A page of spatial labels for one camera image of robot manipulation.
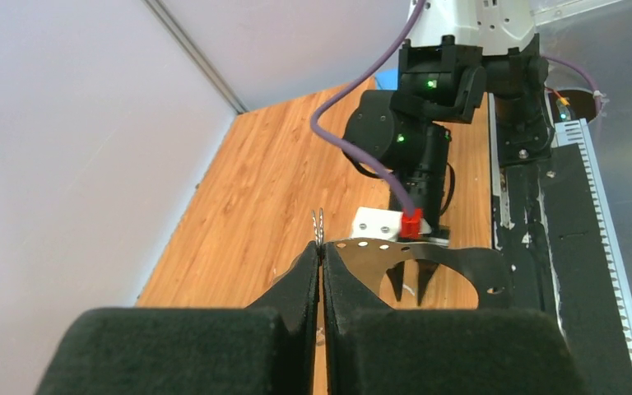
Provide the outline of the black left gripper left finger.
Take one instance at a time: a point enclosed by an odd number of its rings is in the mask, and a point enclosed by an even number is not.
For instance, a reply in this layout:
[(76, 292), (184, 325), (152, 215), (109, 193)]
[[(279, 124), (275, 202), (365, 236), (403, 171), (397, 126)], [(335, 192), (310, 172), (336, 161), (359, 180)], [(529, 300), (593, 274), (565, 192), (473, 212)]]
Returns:
[(309, 394), (319, 252), (236, 309), (99, 308), (63, 335), (39, 394)]

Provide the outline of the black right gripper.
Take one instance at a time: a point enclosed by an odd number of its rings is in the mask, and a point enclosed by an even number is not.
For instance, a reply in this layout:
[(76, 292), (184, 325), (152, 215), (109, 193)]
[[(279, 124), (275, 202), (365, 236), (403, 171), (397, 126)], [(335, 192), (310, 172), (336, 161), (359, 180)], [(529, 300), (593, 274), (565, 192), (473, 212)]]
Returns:
[[(404, 186), (411, 195), (417, 208), (422, 210), (423, 218), (430, 231), (421, 232), (426, 237), (437, 239), (439, 243), (448, 243), (450, 230), (440, 224), (442, 216), (445, 175), (448, 164), (449, 130), (432, 123), (425, 132), (424, 150), (420, 160), (412, 170), (404, 173)], [(416, 260), (418, 267), (416, 303), (422, 306), (430, 281), (439, 268), (439, 264), (430, 260)], [(396, 263), (386, 271), (392, 285), (395, 300), (402, 300), (405, 262)]]

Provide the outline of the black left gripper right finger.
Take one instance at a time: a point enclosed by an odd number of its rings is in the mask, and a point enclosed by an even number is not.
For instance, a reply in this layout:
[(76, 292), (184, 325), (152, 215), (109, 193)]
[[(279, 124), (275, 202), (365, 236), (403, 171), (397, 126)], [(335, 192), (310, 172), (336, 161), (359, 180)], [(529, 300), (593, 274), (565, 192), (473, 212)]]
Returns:
[[(556, 323), (516, 309), (493, 249), (431, 243), (329, 242), (322, 248), (331, 394), (583, 394)], [(475, 309), (395, 309), (378, 296), (398, 263), (438, 263), (474, 287)]]

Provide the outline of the metal key organizer plate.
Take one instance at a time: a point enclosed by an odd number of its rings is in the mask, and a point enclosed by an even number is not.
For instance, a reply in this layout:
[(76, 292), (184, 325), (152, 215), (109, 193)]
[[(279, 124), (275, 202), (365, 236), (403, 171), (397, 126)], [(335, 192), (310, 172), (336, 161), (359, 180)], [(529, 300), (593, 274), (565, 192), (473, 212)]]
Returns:
[(363, 286), (375, 297), (381, 282), (389, 278), (395, 296), (402, 295), (405, 262), (418, 265), (416, 297), (423, 302), (426, 287), (435, 273), (446, 267), (473, 286), (478, 309), (507, 309), (513, 304), (508, 265), (493, 249), (478, 247), (449, 249), (431, 242), (396, 242), (385, 239), (338, 239), (323, 245), (323, 252), (333, 253), (335, 265), (345, 271), (346, 279)]

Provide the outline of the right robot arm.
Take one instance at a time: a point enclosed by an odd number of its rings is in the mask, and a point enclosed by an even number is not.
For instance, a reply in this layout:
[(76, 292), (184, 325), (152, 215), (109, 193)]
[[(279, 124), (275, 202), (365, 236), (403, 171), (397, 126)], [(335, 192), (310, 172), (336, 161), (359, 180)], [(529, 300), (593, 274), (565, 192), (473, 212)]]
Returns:
[(470, 123), (492, 95), (500, 165), (548, 158), (548, 62), (526, 1), (414, 1), (390, 53), (397, 84), (361, 95), (342, 151), (359, 172), (387, 181), (399, 239), (441, 238), (443, 193), (453, 187), (448, 124)]

